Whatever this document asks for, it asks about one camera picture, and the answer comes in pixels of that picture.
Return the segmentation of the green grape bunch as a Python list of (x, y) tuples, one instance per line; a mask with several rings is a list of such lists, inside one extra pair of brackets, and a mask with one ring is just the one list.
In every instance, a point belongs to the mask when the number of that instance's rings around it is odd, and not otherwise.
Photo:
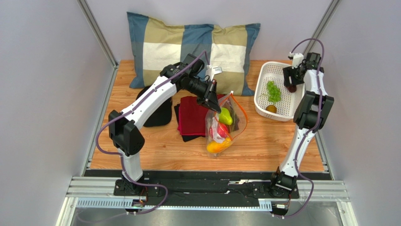
[(269, 102), (277, 103), (281, 101), (281, 89), (275, 85), (274, 81), (268, 81), (266, 90), (261, 96), (266, 97)]

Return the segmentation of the clear zip bag orange zipper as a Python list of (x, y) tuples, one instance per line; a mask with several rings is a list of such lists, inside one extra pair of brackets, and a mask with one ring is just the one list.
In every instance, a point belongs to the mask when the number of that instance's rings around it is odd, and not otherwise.
[(206, 151), (210, 157), (232, 146), (248, 125), (248, 116), (233, 93), (219, 98), (218, 106), (220, 113), (208, 110), (205, 117)]

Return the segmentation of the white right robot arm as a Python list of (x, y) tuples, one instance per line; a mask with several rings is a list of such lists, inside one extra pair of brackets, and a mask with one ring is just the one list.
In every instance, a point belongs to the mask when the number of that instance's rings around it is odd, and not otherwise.
[(304, 84), (305, 92), (294, 116), (296, 125), (290, 149), (284, 161), (272, 175), (269, 193), (273, 197), (289, 196), (296, 188), (299, 167), (315, 134), (324, 126), (334, 98), (324, 88), (323, 56), (318, 53), (289, 53), (292, 65), (283, 69), (284, 86), (294, 88)]

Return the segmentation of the green pear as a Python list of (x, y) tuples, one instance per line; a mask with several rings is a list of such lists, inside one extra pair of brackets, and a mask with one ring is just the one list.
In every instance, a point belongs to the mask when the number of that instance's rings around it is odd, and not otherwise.
[(221, 113), (218, 115), (218, 121), (224, 125), (232, 125), (233, 119), (231, 117), (230, 111), (227, 108), (221, 108)]

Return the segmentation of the orange yellow mango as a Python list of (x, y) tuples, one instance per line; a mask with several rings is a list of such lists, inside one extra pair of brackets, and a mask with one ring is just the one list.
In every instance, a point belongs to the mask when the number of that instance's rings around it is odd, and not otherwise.
[(207, 144), (207, 151), (209, 153), (220, 153), (230, 147), (232, 144), (231, 140), (225, 140), (222, 143), (218, 143), (216, 141), (211, 141)]

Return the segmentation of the dark purple date fruit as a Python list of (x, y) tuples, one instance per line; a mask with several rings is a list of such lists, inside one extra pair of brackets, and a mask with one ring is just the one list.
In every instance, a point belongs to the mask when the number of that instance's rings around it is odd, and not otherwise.
[(288, 87), (287, 87), (287, 90), (288, 90), (290, 93), (295, 93), (295, 92), (297, 91), (297, 87), (296, 87), (295, 85), (291, 85), (291, 86), (288, 86)]

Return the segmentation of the grey toy fish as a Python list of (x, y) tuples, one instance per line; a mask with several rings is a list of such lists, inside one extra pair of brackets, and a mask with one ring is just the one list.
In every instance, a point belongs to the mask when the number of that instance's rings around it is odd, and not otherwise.
[(233, 122), (232, 122), (232, 124), (230, 126), (230, 130), (231, 130), (231, 132), (238, 131), (239, 130), (239, 123), (241, 121), (240, 120), (241, 111), (237, 107), (232, 107), (230, 110), (231, 110), (230, 111), (230, 116), (231, 116), (231, 118), (233, 120)]

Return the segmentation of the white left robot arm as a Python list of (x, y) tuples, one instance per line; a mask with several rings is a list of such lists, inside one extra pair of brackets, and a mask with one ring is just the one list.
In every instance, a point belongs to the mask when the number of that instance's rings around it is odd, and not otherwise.
[(145, 144), (141, 128), (177, 92), (187, 90), (197, 97), (198, 105), (221, 112), (217, 98), (217, 81), (213, 78), (214, 68), (207, 65), (207, 77), (198, 77), (204, 66), (200, 56), (188, 54), (184, 61), (165, 66), (150, 88), (133, 104), (120, 112), (113, 110), (109, 113), (106, 127), (122, 166), (120, 190), (137, 195), (147, 187), (141, 180), (143, 170), (140, 151)]

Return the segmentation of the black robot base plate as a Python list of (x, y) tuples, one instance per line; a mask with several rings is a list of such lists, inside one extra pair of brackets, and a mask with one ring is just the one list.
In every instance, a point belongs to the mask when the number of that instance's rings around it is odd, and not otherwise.
[(161, 203), (163, 207), (257, 207), (261, 199), (300, 200), (301, 184), (329, 181), (323, 172), (307, 172), (298, 178), (293, 191), (274, 190), (270, 185), (273, 172), (238, 171), (159, 171), (145, 170), (135, 185), (124, 178), (121, 170), (89, 169), (85, 177), (111, 179), (111, 195), (131, 198), (128, 207), (146, 207)]

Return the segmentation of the red apple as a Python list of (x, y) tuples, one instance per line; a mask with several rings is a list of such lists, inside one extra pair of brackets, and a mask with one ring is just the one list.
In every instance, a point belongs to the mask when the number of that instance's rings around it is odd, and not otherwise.
[(218, 123), (215, 126), (211, 126), (209, 128), (209, 135), (213, 138), (213, 139), (225, 139), (228, 137), (229, 132), (227, 132), (228, 128), (226, 125)]

